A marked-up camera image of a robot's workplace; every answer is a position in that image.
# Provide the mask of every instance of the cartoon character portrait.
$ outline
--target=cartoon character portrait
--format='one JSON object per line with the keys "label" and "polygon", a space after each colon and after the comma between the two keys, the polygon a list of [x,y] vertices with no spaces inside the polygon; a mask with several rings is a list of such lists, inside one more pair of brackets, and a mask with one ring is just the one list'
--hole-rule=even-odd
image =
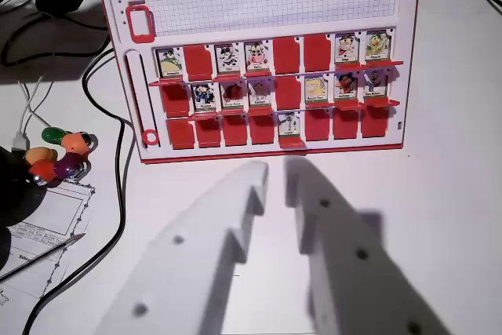
{"label": "cartoon character portrait", "polygon": [[263,80],[249,81],[249,105],[264,106],[270,102],[270,86]]}
{"label": "cartoon character portrait", "polygon": [[295,113],[279,114],[278,124],[280,137],[300,135],[300,118]]}
{"label": "cartoon character portrait", "polygon": [[221,96],[223,98],[223,108],[243,107],[242,87],[233,83],[221,83]]}
{"label": "cartoon character portrait", "polygon": [[354,34],[336,36],[335,63],[352,62],[358,59],[358,41]]}
{"label": "cartoon character portrait", "polygon": [[365,95],[384,96],[387,90],[387,76],[382,70],[371,71],[366,76]]}
{"label": "cartoon character portrait", "polygon": [[368,33],[368,43],[366,45],[366,59],[388,58],[389,38],[385,33]]}
{"label": "cartoon character portrait", "polygon": [[183,74],[181,62],[174,53],[174,49],[158,51],[162,76],[181,76]]}
{"label": "cartoon character portrait", "polygon": [[195,110],[214,110],[216,103],[213,88],[209,84],[197,84],[192,86],[195,101]]}
{"label": "cartoon character portrait", "polygon": [[322,101],[328,98],[328,82],[323,77],[305,78],[305,100]]}
{"label": "cartoon character portrait", "polygon": [[268,69],[268,60],[265,55],[265,48],[259,42],[246,45],[246,68],[248,71],[264,71]]}
{"label": "cartoon character portrait", "polygon": [[336,87],[340,88],[340,94],[352,93],[356,87],[356,78],[352,72],[338,76]]}
{"label": "cartoon character portrait", "polygon": [[237,52],[232,45],[216,46],[216,62],[219,72],[238,72]]}

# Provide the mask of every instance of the white table surface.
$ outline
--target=white table surface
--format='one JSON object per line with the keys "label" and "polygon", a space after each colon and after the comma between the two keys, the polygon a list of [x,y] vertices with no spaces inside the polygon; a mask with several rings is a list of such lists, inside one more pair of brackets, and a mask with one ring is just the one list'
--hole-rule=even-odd
{"label": "white table surface", "polygon": [[[9,20],[11,29],[20,22],[15,14]],[[57,62],[63,69],[71,59]],[[502,328],[501,63],[502,18],[485,0],[420,0],[404,148],[307,157],[357,210],[381,215],[391,258],[456,335],[495,335]],[[40,74],[28,66],[25,73]],[[10,82],[0,84],[0,145],[7,149],[24,108],[20,89]],[[37,98],[48,85],[41,85]],[[89,87],[107,109],[128,117],[113,62],[93,76]],[[72,269],[99,250],[118,225],[113,170],[118,123],[89,103],[77,77],[55,82],[39,114],[55,126],[99,138],[89,156],[93,168],[83,180],[96,188],[94,216],[87,236],[75,245]],[[41,130],[31,120],[32,145],[44,145]],[[128,130],[124,154],[131,137]],[[246,286],[232,291],[225,329],[309,332],[307,260],[296,251],[293,212],[284,206],[283,157],[261,160],[270,166],[266,213],[255,222],[249,263],[235,278],[246,279]],[[93,333],[148,241],[206,190],[206,182],[246,161],[146,166],[134,150],[120,243],[44,308],[32,333]]]}

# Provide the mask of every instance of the red plastic clip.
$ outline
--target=red plastic clip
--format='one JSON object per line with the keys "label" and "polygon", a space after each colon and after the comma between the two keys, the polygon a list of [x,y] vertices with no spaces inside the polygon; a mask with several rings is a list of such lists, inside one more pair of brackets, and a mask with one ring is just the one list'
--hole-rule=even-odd
{"label": "red plastic clip", "polygon": [[[153,135],[155,137],[154,140],[149,141],[148,135]],[[154,129],[146,129],[143,132],[143,142],[146,145],[157,145],[158,144],[158,133]]]}
{"label": "red plastic clip", "polygon": [[[131,21],[132,11],[144,11],[147,14],[147,20],[148,20],[147,35],[134,34],[133,22]],[[131,38],[133,39],[134,43],[149,43],[155,40],[154,18],[149,8],[145,4],[130,5],[125,9],[125,14],[127,15],[127,22],[129,23],[129,30],[131,32]]]}

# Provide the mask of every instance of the red flip-up tile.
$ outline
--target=red flip-up tile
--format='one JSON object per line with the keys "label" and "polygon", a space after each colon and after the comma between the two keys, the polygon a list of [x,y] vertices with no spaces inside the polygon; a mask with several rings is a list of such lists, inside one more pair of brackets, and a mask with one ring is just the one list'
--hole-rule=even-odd
{"label": "red flip-up tile", "polygon": [[216,118],[196,121],[195,130],[197,131],[197,141],[200,148],[220,146],[220,123]]}
{"label": "red flip-up tile", "polygon": [[166,123],[174,149],[192,149],[194,147],[194,129],[187,119],[168,119]]}
{"label": "red flip-up tile", "polygon": [[246,118],[242,115],[223,117],[223,136],[227,147],[246,145],[248,140]]}
{"label": "red flip-up tile", "polygon": [[355,139],[358,135],[359,113],[353,110],[335,109],[333,135],[335,139]]}
{"label": "red flip-up tile", "polygon": [[185,64],[187,65],[188,80],[210,80],[213,73],[211,53],[204,45],[183,47]]}
{"label": "red flip-up tile", "polygon": [[162,105],[168,118],[187,117],[190,111],[188,93],[180,84],[160,86]]}
{"label": "red flip-up tile", "polygon": [[301,102],[301,84],[295,76],[275,78],[275,102],[278,110],[297,109]]}
{"label": "red flip-up tile", "polygon": [[328,71],[331,59],[331,41],[326,35],[304,36],[305,72]]}
{"label": "red flip-up tile", "polygon": [[384,137],[389,119],[388,107],[370,107],[362,111],[362,137]]}
{"label": "red flip-up tile", "polygon": [[276,74],[300,72],[300,45],[294,37],[274,39],[274,67]]}
{"label": "red flip-up tile", "polygon": [[253,144],[274,143],[274,119],[271,115],[249,117],[249,128]]}
{"label": "red flip-up tile", "polygon": [[326,109],[305,111],[305,138],[307,141],[329,139],[329,111]]}

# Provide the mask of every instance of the screw hole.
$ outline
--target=screw hole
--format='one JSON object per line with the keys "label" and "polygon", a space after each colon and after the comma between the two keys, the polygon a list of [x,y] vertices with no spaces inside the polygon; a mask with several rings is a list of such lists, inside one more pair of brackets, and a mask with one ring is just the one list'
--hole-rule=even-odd
{"label": "screw hole", "polygon": [[369,254],[366,250],[362,249],[362,248],[359,248],[355,251],[355,255],[357,256],[357,258],[359,258],[360,260],[366,260],[369,258]]}
{"label": "screw hole", "polygon": [[408,332],[412,335],[420,335],[422,333],[422,327],[416,322],[408,323]]}
{"label": "screw hole", "polygon": [[134,309],[133,309],[133,312],[134,312],[134,315],[136,317],[140,317],[142,315],[145,315],[147,314],[147,311],[148,311],[148,307],[145,303],[143,302],[140,302],[136,305],[134,305]]}
{"label": "screw hole", "polygon": [[176,243],[177,245],[181,245],[183,242],[185,242],[185,239],[181,235],[175,235],[173,242]]}

